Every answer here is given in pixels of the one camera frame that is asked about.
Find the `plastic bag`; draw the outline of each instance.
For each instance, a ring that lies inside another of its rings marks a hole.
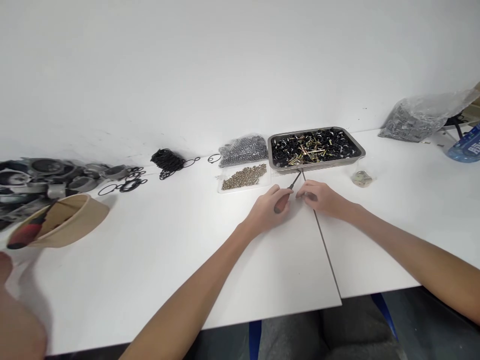
[[[448,118],[461,113],[479,95],[479,91],[470,89],[404,98],[396,103],[378,136],[421,142],[440,130]]]
[[[221,155],[220,168],[252,163],[269,158],[267,143],[258,134],[240,137],[218,149]]]

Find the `small metal part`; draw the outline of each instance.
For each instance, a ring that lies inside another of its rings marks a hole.
[[[46,195],[49,199],[63,199],[66,195],[67,184],[62,183],[50,183],[48,184],[48,190]]]

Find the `white table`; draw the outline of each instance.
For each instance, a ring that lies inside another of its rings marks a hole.
[[[89,235],[34,254],[19,279],[19,298],[45,324],[49,354],[134,339],[268,189],[220,194],[220,173],[202,158],[164,181],[148,175],[132,192],[99,197],[111,211]],[[285,188],[295,176],[271,182]],[[205,329],[341,304],[315,214],[290,200],[289,219],[256,238],[233,268]]]
[[[378,133],[353,134],[377,175],[369,187],[352,183],[357,164],[305,171],[305,178],[327,183],[380,218],[480,268],[480,163],[461,163],[444,154],[458,139],[455,131],[436,133],[425,140],[430,144],[381,138]],[[342,298],[418,285],[355,227],[317,217]]]

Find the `finger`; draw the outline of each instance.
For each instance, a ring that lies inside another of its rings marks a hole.
[[[318,205],[317,201],[313,201],[307,196],[303,198],[303,201],[305,202],[305,204],[307,204],[309,207],[311,207],[314,210],[315,210],[315,207]]]
[[[296,193],[295,197],[298,199],[299,197],[303,196],[305,193],[312,193],[315,194],[317,197],[319,196],[319,187],[313,185],[307,185],[304,183],[300,190]]]
[[[305,180],[304,182],[305,185],[312,185],[312,186],[318,186],[320,184],[324,184],[323,182],[318,182],[315,180]]]
[[[294,191],[292,189],[289,189],[289,188],[284,188],[284,189],[280,189],[278,190],[276,193],[274,193],[271,198],[277,202],[278,200],[280,200],[280,198],[284,195],[289,195],[289,194],[293,194]]]
[[[280,189],[280,186],[278,184],[273,185],[271,188],[268,189],[268,191],[265,193],[267,195],[273,195],[275,194],[278,190]]]

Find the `gray pants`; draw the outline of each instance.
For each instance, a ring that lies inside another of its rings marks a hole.
[[[258,359],[479,358],[479,328],[422,287],[383,297],[399,342],[370,296],[359,296],[339,307],[263,320]],[[185,359],[249,360],[249,324],[201,331]]]
[[[370,296],[262,321],[258,360],[406,359]],[[202,331],[186,359],[249,360],[249,325]]]

